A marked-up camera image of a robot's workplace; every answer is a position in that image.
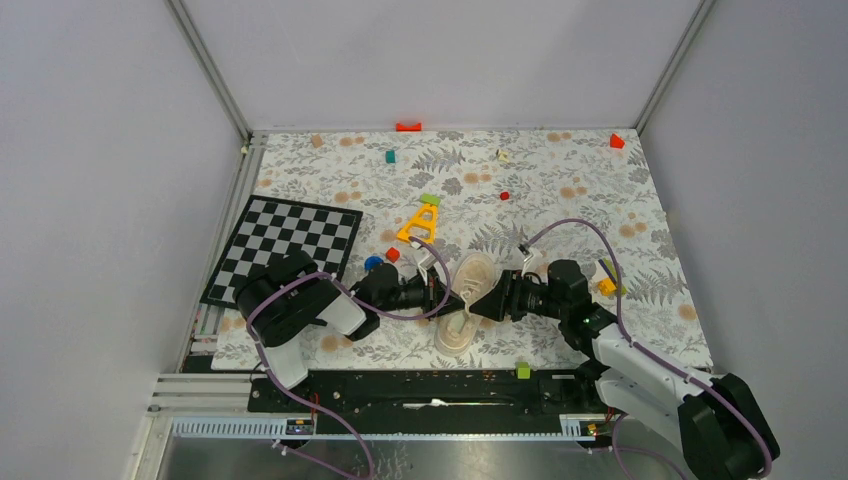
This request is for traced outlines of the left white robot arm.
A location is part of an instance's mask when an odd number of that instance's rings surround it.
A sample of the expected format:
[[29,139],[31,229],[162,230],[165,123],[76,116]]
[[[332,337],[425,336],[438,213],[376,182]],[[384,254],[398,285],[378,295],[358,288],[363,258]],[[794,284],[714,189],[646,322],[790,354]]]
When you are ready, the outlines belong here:
[[373,267],[351,288],[321,271],[298,252],[250,276],[234,293],[261,365],[273,383],[272,398],[288,411],[309,401],[308,368],[299,336],[311,326],[329,327],[361,340],[382,319],[434,321],[435,346],[449,357],[463,355],[481,323],[471,306],[495,284],[495,265],[480,253],[466,257],[454,274],[442,276],[438,258],[427,255],[417,274],[404,280],[391,264]]

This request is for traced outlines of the beige sneaker with laces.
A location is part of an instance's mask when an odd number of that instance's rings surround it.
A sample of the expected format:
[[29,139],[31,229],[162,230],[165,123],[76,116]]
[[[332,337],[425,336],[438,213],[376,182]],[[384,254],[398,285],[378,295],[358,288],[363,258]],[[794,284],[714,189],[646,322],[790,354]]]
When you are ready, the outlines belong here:
[[463,300],[464,306],[437,318],[434,345],[440,354],[459,357],[469,349],[483,319],[471,313],[469,307],[487,295],[495,283],[495,265],[487,255],[473,253],[459,265],[452,291]]

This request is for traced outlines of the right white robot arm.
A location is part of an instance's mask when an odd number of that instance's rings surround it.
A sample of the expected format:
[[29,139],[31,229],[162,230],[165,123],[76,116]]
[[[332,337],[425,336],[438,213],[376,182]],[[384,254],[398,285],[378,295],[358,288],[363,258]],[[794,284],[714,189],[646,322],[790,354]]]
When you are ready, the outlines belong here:
[[534,314],[558,323],[566,343],[587,356],[588,375],[573,386],[575,402],[597,412],[626,413],[675,445],[698,479],[767,475],[779,444],[748,384],[712,376],[621,332],[616,314],[595,302],[572,260],[557,260],[547,279],[505,271],[471,306],[493,321]]

